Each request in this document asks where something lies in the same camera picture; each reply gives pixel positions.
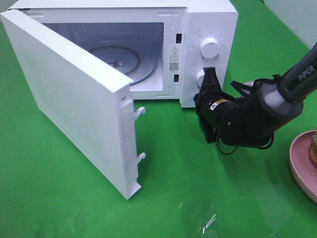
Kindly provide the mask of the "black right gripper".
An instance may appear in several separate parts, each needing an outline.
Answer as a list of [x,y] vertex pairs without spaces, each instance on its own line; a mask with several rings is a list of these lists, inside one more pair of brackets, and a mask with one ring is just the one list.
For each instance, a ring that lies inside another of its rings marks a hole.
[[199,118],[211,124],[219,124],[225,117],[232,118],[239,113],[234,98],[222,91],[214,67],[204,68],[203,81],[194,102]]

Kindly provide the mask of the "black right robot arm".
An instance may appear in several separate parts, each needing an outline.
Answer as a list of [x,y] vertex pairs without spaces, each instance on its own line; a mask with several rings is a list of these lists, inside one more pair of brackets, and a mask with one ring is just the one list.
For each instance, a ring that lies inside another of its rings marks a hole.
[[193,100],[206,141],[266,149],[274,141],[274,132],[299,116],[304,99],[316,90],[317,48],[313,46],[282,76],[244,84],[232,81],[231,86],[240,93],[239,98],[222,91],[214,67],[204,68]]

